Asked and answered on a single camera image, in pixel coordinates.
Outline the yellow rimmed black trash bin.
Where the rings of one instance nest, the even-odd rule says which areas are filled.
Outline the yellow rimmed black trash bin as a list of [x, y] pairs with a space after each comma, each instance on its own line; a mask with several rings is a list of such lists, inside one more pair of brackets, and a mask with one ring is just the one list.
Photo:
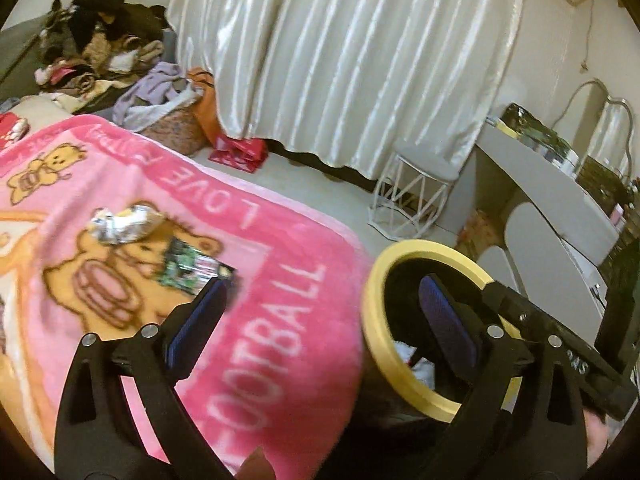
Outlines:
[[449, 424], [461, 404], [443, 396], [416, 377], [409, 352], [427, 346], [427, 361], [435, 361], [435, 346], [419, 304], [418, 289], [434, 273], [454, 299], [476, 307], [480, 293], [494, 279], [461, 252], [430, 240], [404, 240], [387, 247], [375, 260], [361, 297], [364, 341], [363, 376], [355, 414], [384, 428], [422, 419]]

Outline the white chair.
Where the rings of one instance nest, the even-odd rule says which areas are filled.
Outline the white chair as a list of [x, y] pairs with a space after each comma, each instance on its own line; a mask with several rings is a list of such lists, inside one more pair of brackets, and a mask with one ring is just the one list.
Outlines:
[[503, 243], [486, 248], [477, 263], [588, 344], [596, 340], [606, 307], [605, 282], [595, 266], [555, 234], [533, 204], [521, 203], [511, 210]]

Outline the green cartoon snack packet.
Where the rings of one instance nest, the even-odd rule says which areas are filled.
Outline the green cartoon snack packet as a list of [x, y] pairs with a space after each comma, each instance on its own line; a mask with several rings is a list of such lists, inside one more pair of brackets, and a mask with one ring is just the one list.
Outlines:
[[235, 268], [173, 237], [155, 279], [163, 286], [196, 296], [209, 281], [232, 282]]

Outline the pink football bear blanket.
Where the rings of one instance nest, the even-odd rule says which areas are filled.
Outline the pink football bear blanket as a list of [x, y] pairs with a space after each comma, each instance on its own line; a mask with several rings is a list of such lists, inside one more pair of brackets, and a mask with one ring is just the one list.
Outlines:
[[[103, 245], [99, 209], [148, 205], [150, 235]], [[1, 154], [1, 404], [46, 463], [80, 337], [133, 335], [190, 299], [155, 275], [173, 237], [235, 268], [224, 314], [179, 396], [230, 469], [261, 448], [281, 479], [310, 479], [343, 432], [361, 367], [370, 260], [320, 212], [206, 169], [93, 116]]]

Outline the white dressing table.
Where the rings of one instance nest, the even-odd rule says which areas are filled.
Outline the white dressing table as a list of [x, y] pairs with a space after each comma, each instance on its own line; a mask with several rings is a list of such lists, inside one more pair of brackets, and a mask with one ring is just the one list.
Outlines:
[[618, 240], [610, 219], [572, 177], [494, 126], [480, 129], [437, 225], [457, 234], [474, 210], [500, 214], [517, 192], [544, 217], [587, 286], [605, 295], [599, 266]]

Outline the black box on table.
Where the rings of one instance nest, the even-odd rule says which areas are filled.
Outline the black box on table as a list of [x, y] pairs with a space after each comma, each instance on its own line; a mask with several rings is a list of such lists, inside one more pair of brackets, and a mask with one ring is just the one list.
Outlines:
[[528, 110], [509, 104], [501, 115], [507, 127], [518, 134], [518, 140], [566, 174], [574, 174], [578, 155], [562, 136], [545, 126]]

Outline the red gift bag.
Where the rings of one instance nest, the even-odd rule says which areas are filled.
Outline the red gift bag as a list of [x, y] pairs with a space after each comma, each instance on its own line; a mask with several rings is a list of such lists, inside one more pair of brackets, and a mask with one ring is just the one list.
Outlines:
[[221, 134], [216, 139], [208, 160], [248, 174], [254, 174], [265, 162], [268, 155], [269, 150], [265, 140], [233, 139]]

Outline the woven laundry basket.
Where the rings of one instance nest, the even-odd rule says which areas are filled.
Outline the woven laundry basket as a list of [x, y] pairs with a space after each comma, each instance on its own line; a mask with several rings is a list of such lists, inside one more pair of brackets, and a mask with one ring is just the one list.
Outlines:
[[184, 156], [197, 153], [208, 143], [190, 107], [173, 110], [140, 134]]

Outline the orange bag beside basket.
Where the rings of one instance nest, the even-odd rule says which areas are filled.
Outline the orange bag beside basket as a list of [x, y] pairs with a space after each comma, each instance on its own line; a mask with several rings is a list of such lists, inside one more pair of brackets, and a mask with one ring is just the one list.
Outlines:
[[204, 68], [194, 67], [186, 74], [195, 88], [201, 90], [202, 96], [192, 106], [192, 112], [200, 124], [206, 139], [214, 145], [222, 133], [217, 113], [217, 96], [214, 77]]

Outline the lavender cloth on basket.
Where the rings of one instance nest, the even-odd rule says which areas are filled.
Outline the lavender cloth on basket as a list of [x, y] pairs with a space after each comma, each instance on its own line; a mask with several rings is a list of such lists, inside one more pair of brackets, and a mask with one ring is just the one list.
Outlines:
[[178, 64], [159, 62], [116, 101], [111, 122], [141, 132], [175, 110], [197, 103], [203, 93]]

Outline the pile of clothes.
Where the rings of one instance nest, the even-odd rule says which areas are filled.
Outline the pile of clothes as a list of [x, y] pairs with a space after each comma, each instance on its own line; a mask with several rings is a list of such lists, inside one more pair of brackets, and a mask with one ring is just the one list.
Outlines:
[[70, 113], [110, 106], [162, 60], [165, 13], [126, 0], [54, 0], [39, 32], [39, 93]]

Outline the cream satin curtain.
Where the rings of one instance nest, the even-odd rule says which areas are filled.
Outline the cream satin curtain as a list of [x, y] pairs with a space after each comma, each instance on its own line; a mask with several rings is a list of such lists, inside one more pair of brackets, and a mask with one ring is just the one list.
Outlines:
[[170, 0], [177, 58], [213, 75], [228, 136], [376, 179], [407, 142], [461, 168], [523, 0]]

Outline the curved frame vanity mirror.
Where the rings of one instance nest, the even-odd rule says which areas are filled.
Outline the curved frame vanity mirror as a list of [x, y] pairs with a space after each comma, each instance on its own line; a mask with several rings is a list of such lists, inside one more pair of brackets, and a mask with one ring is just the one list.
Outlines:
[[577, 154], [574, 174], [591, 158], [628, 183], [634, 176], [634, 118], [626, 99], [593, 78], [578, 84], [551, 129]]

